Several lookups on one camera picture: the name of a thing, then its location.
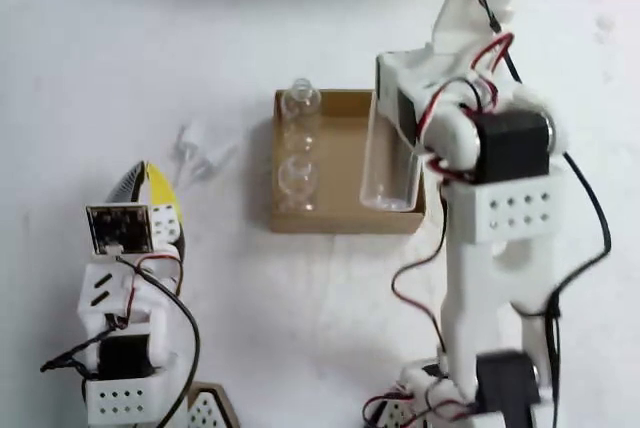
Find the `white tabletop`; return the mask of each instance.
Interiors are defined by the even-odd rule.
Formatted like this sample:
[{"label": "white tabletop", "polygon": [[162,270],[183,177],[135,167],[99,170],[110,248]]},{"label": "white tabletop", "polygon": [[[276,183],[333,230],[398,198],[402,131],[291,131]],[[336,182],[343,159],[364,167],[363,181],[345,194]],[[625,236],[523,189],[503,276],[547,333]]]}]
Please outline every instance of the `white tabletop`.
[{"label": "white tabletop", "polygon": [[[197,379],[222,383],[246,427],[360,426],[366,398],[435,353],[429,321],[389,281],[433,249],[439,215],[411,238],[269,233],[272,96],[299,75],[372,88],[376,54],[423,45],[442,1],[0,0],[2,425],[85,422],[78,376],[38,372],[85,336],[83,207],[139,159],[173,173],[178,127],[201,117],[243,148],[182,196]],[[640,0],[514,7],[514,59],[566,115],[613,232],[612,256],[562,300],[567,426],[636,426]],[[602,243],[573,178],[568,191],[558,277]],[[408,278],[439,305],[443,257]]]}]

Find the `transparent cup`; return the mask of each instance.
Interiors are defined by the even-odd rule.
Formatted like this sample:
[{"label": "transparent cup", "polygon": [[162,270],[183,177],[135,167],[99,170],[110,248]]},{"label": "transparent cup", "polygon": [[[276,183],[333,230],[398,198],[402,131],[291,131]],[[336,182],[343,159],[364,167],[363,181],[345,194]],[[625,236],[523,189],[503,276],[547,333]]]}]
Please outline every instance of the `transparent cup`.
[{"label": "transparent cup", "polygon": [[379,211],[413,211],[422,159],[371,100],[360,202]]}]

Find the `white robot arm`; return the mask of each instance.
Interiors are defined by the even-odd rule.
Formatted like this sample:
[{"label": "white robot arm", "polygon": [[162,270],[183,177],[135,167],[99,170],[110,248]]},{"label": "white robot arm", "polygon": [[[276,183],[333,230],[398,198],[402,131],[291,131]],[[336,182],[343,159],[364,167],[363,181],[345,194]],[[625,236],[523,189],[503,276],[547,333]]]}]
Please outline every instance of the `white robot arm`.
[{"label": "white robot arm", "polygon": [[[498,310],[539,313],[554,289],[563,174],[551,160],[567,138],[547,102],[494,75],[514,37],[476,30],[470,3],[478,4],[445,1],[433,44],[377,60],[374,109],[413,156],[432,155],[448,208],[444,346],[435,362],[403,370],[399,392],[411,409],[395,417],[404,416],[402,427],[416,413],[435,427],[563,426],[554,421],[544,320],[523,317],[522,351],[504,350]],[[399,405],[387,403],[375,426]]]}]

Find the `circuit board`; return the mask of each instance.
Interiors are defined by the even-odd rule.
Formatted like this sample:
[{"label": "circuit board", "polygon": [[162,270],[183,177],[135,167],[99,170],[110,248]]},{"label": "circuit board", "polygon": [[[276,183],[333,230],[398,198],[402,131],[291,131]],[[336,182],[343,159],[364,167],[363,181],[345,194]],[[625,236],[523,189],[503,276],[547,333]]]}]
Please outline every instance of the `circuit board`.
[{"label": "circuit board", "polygon": [[110,246],[121,247],[122,254],[153,251],[146,205],[87,206],[87,217],[96,255],[107,255]]}]

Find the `brown cardboard tray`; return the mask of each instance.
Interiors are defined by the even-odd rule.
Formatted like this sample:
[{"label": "brown cardboard tray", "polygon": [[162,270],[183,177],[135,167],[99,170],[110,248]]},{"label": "brown cardboard tray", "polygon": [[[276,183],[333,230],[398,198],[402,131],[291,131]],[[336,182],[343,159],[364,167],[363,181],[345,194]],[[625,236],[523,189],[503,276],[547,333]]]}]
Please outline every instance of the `brown cardboard tray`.
[{"label": "brown cardboard tray", "polygon": [[415,233],[426,213],[421,175],[416,208],[411,212],[381,212],[360,203],[365,141],[371,91],[322,90],[322,117],[314,159],[318,163],[316,210],[278,210],[282,199],[278,167],[284,159],[280,96],[276,92],[273,112],[273,170],[271,231],[277,233]]}]

